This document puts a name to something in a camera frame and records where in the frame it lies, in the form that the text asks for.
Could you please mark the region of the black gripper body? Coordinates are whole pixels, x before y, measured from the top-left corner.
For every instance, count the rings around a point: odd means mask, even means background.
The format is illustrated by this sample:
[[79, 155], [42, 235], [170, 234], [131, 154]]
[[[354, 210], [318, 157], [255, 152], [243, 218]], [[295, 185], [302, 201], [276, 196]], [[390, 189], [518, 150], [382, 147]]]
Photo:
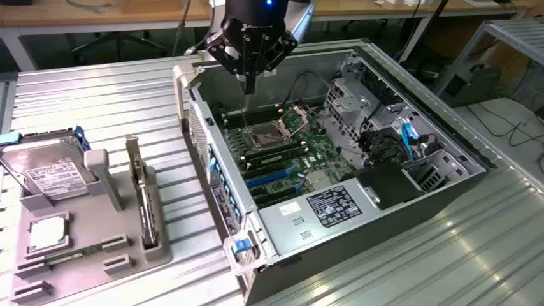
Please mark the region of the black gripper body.
[[288, 1], [231, 0], [226, 1], [224, 33], [239, 33], [246, 24], [250, 28], [286, 32]]

